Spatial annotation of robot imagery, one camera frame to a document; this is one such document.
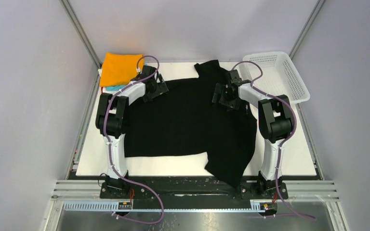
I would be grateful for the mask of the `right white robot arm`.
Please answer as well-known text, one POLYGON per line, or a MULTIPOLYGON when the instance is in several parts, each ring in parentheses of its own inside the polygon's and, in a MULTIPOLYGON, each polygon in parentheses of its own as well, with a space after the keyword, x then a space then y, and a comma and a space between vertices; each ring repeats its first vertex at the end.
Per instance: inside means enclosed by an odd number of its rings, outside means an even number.
POLYGON ((213 103, 237 109, 242 101, 246 101, 258 110, 258 129, 264 138, 264 160, 253 188, 260 196, 285 199, 281 178, 283 145, 292 137, 297 125, 289 98, 264 92, 249 80, 242 80, 235 69, 228 71, 225 79, 226 84, 216 85, 213 103))

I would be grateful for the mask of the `white plastic basket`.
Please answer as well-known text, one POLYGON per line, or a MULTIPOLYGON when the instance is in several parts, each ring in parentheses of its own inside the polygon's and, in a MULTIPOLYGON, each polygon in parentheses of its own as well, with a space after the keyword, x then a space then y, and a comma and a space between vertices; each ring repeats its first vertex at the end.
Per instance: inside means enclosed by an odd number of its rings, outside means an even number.
POLYGON ((253 80, 254 86, 272 95, 287 95, 290 104, 306 102, 310 93, 288 54, 271 51, 249 54, 238 66, 243 79, 253 80))

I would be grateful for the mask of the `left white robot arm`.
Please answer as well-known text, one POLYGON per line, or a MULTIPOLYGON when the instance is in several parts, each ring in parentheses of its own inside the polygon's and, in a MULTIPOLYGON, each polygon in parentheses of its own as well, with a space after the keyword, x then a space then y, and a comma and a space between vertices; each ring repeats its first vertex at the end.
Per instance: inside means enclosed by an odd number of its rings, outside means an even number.
POLYGON ((130 189, 124 151, 130 105, 138 99, 149 102, 169 91, 158 67, 145 65, 137 72, 129 84, 101 93, 99 98, 95 125, 103 136, 108 160, 101 190, 112 195, 126 194, 130 189))

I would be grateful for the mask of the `orange folded t-shirt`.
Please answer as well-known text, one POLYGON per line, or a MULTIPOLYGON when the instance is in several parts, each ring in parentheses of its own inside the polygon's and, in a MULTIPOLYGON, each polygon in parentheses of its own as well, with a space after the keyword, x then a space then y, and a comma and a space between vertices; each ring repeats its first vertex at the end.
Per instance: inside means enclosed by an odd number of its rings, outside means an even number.
POLYGON ((144 66, 144 59, 140 60, 143 56, 108 52, 101 68, 100 87, 127 85, 138 75, 137 69, 144 66))

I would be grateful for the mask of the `aluminium frame post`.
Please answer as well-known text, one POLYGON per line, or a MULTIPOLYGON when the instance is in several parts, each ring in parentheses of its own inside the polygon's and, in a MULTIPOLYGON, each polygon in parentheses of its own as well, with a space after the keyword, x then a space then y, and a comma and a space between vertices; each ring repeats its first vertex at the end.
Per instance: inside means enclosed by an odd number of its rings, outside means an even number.
POLYGON ((73 9, 71 2, 69 0, 59 0, 59 1, 62 4, 67 16, 69 17, 74 29, 76 30, 80 40, 82 41, 94 65, 97 67, 97 69, 101 68, 102 62, 100 61, 100 58, 98 57, 96 51, 94 50, 94 47, 90 42, 89 37, 86 34, 75 10, 73 9))
POLYGON ((326 0, 318 0, 313 8, 313 10, 311 11, 305 25, 303 26, 295 44, 293 45, 293 48, 292 50, 290 51, 289 53, 289 57, 293 60, 294 57, 296 56, 298 50, 300 49, 300 46, 302 45, 303 41, 305 40, 308 32, 310 31, 313 23, 315 22, 315 20, 317 19, 317 16, 319 15, 319 13, 321 12, 323 6, 325 5, 327 1, 326 0))

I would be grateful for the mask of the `right aluminium frame post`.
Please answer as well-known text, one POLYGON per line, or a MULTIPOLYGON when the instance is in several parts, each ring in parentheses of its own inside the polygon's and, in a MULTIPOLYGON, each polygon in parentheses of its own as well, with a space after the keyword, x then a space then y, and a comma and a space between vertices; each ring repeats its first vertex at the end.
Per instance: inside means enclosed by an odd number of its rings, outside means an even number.
POLYGON ((326 0, 318 0, 313 8, 313 10, 311 11, 305 25, 303 26, 295 44, 293 45, 293 48, 292 50, 290 51, 289 53, 289 57, 293 60, 294 57, 296 56, 298 50, 300 49, 300 46, 302 45, 303 41, 305 40, 308 32, 310 31, 313 23, 315 22, 315 20, 317 19, 317 16, 319 15, 319 13, 321 12, 323 6, 325 5, 327 1, 326 0))

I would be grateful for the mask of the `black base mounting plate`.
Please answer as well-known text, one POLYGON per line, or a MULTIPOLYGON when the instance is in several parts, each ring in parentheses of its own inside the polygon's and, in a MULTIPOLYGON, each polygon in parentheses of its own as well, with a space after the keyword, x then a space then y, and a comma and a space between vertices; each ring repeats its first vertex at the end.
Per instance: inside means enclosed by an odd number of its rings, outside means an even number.
MULTIPOLYGON (((250 200, 262 203, 275 203, 278 199, 263 197, 256 193, 254 184, 258 178, 243 180, 232 187, 214 177, 135 177, 138 184, 129 183, 129 192, 112 195, 102 192, 99 182, 100 198, 121 200, 124 208, 247 208, 250 200)), ((285 183, 282 194, 288 199, 285 183)))

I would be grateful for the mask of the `black t-shirt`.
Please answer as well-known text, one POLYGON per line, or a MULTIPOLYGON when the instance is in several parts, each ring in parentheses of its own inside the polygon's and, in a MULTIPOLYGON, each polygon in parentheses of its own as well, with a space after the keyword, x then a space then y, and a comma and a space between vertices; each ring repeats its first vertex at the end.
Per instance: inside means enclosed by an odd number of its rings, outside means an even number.
POLYGON ((215 86, 227 83, 218 60, 194 68, 197 78, 167 81, 167 93, 130 105, 125 156, 207 153, 205 169, 236 188, 255 151, 257 120, 245 101, 237 110, 212 102, 215 86))

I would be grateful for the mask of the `left aluminium frame post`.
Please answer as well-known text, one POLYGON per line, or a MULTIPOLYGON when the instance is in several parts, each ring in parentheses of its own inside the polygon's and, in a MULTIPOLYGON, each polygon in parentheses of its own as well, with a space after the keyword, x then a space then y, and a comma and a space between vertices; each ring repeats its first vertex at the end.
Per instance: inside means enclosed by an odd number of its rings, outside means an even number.
POLYGON ((101 68, 102 62, 100 61, 100 58, 98 57, 96 51, 94 50, 94 47, 90 42, 89 37, 86 34, 75 10, 73 9, 71 2, 69 0, 59 0, 59 1, 62 4, 67 16, 69 17, 74 29, 76 30, 80 40, 82 41, 94 65, 97 67, 97 69, 101 68))

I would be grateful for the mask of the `teal folded t-shirt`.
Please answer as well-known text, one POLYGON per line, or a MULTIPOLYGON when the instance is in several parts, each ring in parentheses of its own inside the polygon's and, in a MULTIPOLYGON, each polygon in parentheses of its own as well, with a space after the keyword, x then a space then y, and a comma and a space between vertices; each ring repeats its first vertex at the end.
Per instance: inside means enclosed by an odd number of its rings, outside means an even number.
POLYGON ((136 62, 107 65, 102 69, 100 86, 108 91, 122 89, 138 75, 136 69, 136 62))

